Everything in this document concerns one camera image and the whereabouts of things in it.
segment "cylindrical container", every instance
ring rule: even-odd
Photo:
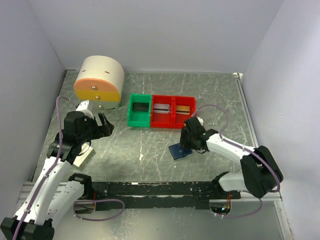
[[[80,100],[92,101],[94,108],[113,109],[120,103],[124,79],[122,66],[113,58],[89,56],[73,88]]]

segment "cable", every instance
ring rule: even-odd
[[[95,210],[93,207],[88,207],[88,206],[81,205],[81,204],[75,204],[73,207],[74,208],[80,207],[80,208],[87,209],[87,210]]]
[[[97,197],[97,192],[94,191],[94,192],[93,192],[93,200],[96,200],[96,197]]]
[[[226,123],[225,123],[224,127],[222,128],[222,130],[219,131],[219,136],[220,136],[220,138],[221,138],[223,141],[225,141],[226,143],[228,143],[228,144],[230,144],[230,145],[232,145],[232,146],[235,146],[235,147],[237,147],[237,148],[239,148],[239,149],[241,149],[241,150],[244,150],[244,151],[252,154],[254,157],[256,157],[256,158],[270,171],[271,175],[274,177],[274,180],[275,180],[275,182],[276,182],[276,189],[275,189],[275,190],[271,190],[270,192],[271,192],[271,193],[279,192],[279,191],[280,191],[280,181],[279,181],[279,179],[278,179],[275,171],[273,171],[273,169],[268,165],[268,163],[267,163],[265,160],[263,160],[262,157],[260,157],[258,154],[256,154],[255,152],[251,151],[250,149],[247,149],[246,147],[243,147],[242,145],[239,145],[239,144],[237,144],[237,143],[235,143],[235,142],[229,141],[229,140],[227,140],[227,139],[225,139],[225,138],[223,137],[222,133],[223,133],[223,131],[224,131],[224,130],[228,127],[228,125],[229,125],[229,116],[228,116],[226,110],[224,110],[224,109],[221,108],[220,106],[217,106],[217,105],[214,105],[214,104],[206,104],[206,105],[203,105],[203,106],[199,107],[197,110],[195,110],[194,113],[192,114],[192,116],[194,116],[197,111],[199,111],[200,109],[202,109],[202,108],[204,108],[204,107],[215,107],[215,108],[217,108],[217,109],[220,109],[220,110],[224,113],[225,118],[226,118]],[[243,218],[243,217],[248,217],[248,216],[254,215],[254,214],[256,214],[257,212],[259,212],[259,211],[261,210],[262,206],[263,206],[262,200],[261,200],[260,198],[258,198],[258,199],[259,199],[259,201],[260,201],[260,206],[259,206],[259,208],[258,208],[257,210],[255,210],[255,211],[253,211],[253,212],[250,212],[250,213],[247,213],[247,214],[244,214],[244,215],[239,215],[239,216],[223,216],[223,215],[220,215],[220,214],[218,214],[218,213],[215,213],[214,216],[218,215],[218,216],[221,216],[221,217],[223,217],[223,218],[236,219],[236,218]]]
[[[58,118],[58,123],[59,123],[59,146],[62,146],[62,138],[63,138],[63,135],[62,135],[62,122],[61,122],[61,114],[60,114],[60,108],[59,108],[59,100],[60,99],[65,99],[67,101],[70,101],[73,105],[77,106],[76,104],[74,104],[69,98],[65,97],[65,96],[58,96],[55,100],[55,108],[56,108],[56,115],[57,115],[57,118]],[[39,182],[38,186],[36,187],[36,189],[34,190],[34,193],[28,203],[28,205],[26,206],[26,209],[20,219],[20,221],[18,222],[18,225],[16,226],[16,229],[14,231],[14,235],[13,235],[13,238],[12,240],[17,240],[17,237],[18,237],[18,234],[19,234],[19,230],[21,228],[21,225],[22,223],[24,222],[24,220],[26,219],[27,217],[27,214],[30,212],[30,208],[32,206],[32,204],[35,202],[39,192],[40,192],[40,189],[41,187],[43,186],[45,180],[47,179],[45,176],[49,176],[49,174],[51,173],[52,169],[55,168],[55,166],[57,165],[58,161],[59,161],[59,158],[60,158],[60,154],[61,154],[61,151],[62,151],[62,147],[59,147],[58,149],[58,153],[56,155],[56,158],[55,158],[55,161],[53,163],[53,165],[48,169],[48,171],[45,173],[45,175],[43,176],[43,178],[41,179],[41,181]]]
[[[226,204],[227,204],[228,209],[230,209],[231,208],[231,195],[230,195],[230,193],[228,193]]]
[[[121,215],[124,210],[125,210],[125,203],[120,200],[120,199],[101,199],[101,200],[78,200],[75,201],[75,204],[85,204],[85,203],[105,203],[105,202],[118,202],[122,204],[122,209],[120,212],[118,212],[116,215],[113,215],[111,217],[107,217],[107,218],[103,218],[103,219],[91,219],[91,218],[86,218],[86,217],[81,217],[78,214],[76,214],[76,208],[75,206],[73,206],[73,214],[75,217],[77,217],[78,219],[81,220],[85,220],[85,221],[91,221],[91,222],[102,222],[102,221],[107,221],[107,220],[111,220],[111,219],[115,219],[116,217],[118,217],[119,215]]]
[[[90,149],[90,147],[91,147],[91,140],[89,141],[89,146],[88,146],[88,148],[87,148],[83,153],[79,153],[79,154],[78,154],[78,157],[80,157],[80,156],[82,156],[83,154],[85,154],[85,153]]]

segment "metal edge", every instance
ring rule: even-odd
[[[252,141],[254,147],[258,147],[259,146],[258,140],[257,140],[257,137],[256,137],[254,125],[253,125],[253,123],[251,121],[251,117],[250,117],[250,114],[249,114],[249,109],[248,109],[248,105],[247,105],[247,102],[246,102],[245,94],[244,94],[244,91],[242,89],[241,81],[240,81],[240,79],[237,79],[237,78],[235,80],[236,80],[236,84],[238,86],[238,92],[239,92],[239,95],[240,95],[240,98],[241,98],[242,107],[244,109],[245,120],[246,120],[246,123],[247,123],[248,128],[249,128],[251,141]]]
[[[292,233],[292,231],[290,229],[290,225],[289,225],[289,221],[288,221],[288,218],[287,218],[287,214],[286,214],[286,211],[285,211],[285,207],[284,207],[283,201],[275,201],[274,202],[274,207],[275,207],[278,219],[279,219],[279,224],[280,224],[280,227],[281,227],[283,238],[285,240],[293,240],[294,236],[293,236],[293,233]]]
[[[241,97],[241,103],[242,103],[242,107],[243,107],[244,112],[245,112],[245,118],[246,118],[246,121],[247,121],[247,124],[248,124],[248,127],[249,127],[251,140],[252,140],[254,146],[258,147],[259,146],[258,140],[257,140],[257,137],[256,137],[256,133],[255,133],[255,129],[254,129],[253,123],[251,121],[251,117],[250,117],[248,105],[247,105],[247,102],[246,102],[245,94],[244,94],[244,91],[243,91],[243,88],[242,88],[241,80],[240,79],[236,79],[236,84],[238,86],[238,92],[239,92],[239,95]],[[290,229],[290,225],[289,225],[289,222],[288,222],[288,218],[287,218],[287,215],[286,215],[285,207],[284,207],[280,192],[278,192],[278,199],[274,200],[274,207],[276,209],[276,214],[277,214],[277,217],[278,217],[278,220],[279,220],[279,224],[280,224],[280,227],[281,227],[283,239],[285,239],[285,240],[293,240],[294,239],[293,238],[293,234],[292,234],[292,231]]]
[[[259,199],[255,196],[251,195],[248,192],[241,192],[241,198],[240,199],[232,199],[232,202],[258,202]],[[261,198],[263,202],[280,202],[282,201],[280,194],[278,192],[269,192],[267,193],[263,198]],[[225,202],[225,199],[210,199],[210,203],[219,203],[219,202]]]

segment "small block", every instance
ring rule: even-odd
[[[177,114],[189,115],[190,114],[190,107],[189,106],[176,106],[175,112]]]
[[[168,114],[170,113],[170,105],[169,104],[162,104],[162,103],[155,103],[153,105],[153,112],[159,114]]]
[[[84,162],[91,156],[91,154],[94,152],[94,149],[89,146],[88,144],[83,144],[82,147],[81,147],[81,153],[84,153],[83,155],[81,156],[77,156],[73,162],[73,165],[78,167],[78,168],[81,168],[82,165],[84,164]]]
[[[181,148],[180,143],[169,146],[169,151],[174,160],[184,158],[185,156],[192,154],[191,149]]]

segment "black bar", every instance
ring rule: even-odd
[[[209,200],[240,199],[237,191],[225,192],[211,181],[93,182],[97,199],[120,199],[126,209],[195,208],[210,209]],[[97,203],[97,211],[120,209],[118,202]]]

